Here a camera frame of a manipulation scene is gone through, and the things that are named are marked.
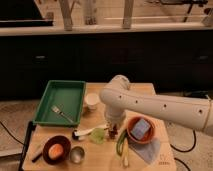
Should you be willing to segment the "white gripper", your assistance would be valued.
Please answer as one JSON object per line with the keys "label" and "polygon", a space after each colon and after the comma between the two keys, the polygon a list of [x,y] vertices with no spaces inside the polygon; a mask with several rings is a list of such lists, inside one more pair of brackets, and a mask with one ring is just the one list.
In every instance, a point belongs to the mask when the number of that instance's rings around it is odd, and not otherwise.
{"label": "white gripper", "polygon": [[110,131],[113,131],[114,129],[119,130],[123,125],[125,118],[125,113],[122,113],[121,115],[111,115],[110,113],[105,114],[105,119]]}

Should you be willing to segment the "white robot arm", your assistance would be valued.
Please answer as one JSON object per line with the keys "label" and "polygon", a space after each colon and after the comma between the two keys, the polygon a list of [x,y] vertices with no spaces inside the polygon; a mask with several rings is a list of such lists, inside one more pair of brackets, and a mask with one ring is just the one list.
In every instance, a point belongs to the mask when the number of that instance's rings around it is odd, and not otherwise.
{"label": "white robot arm", "polygon": [[125,111],[142,113],[170,121],[213,137],[213,100],[146,95],[130,89],[126,76],[116,75],[104,86],[99,98],[105,104],[105,118],[112,125],[120,125]]}

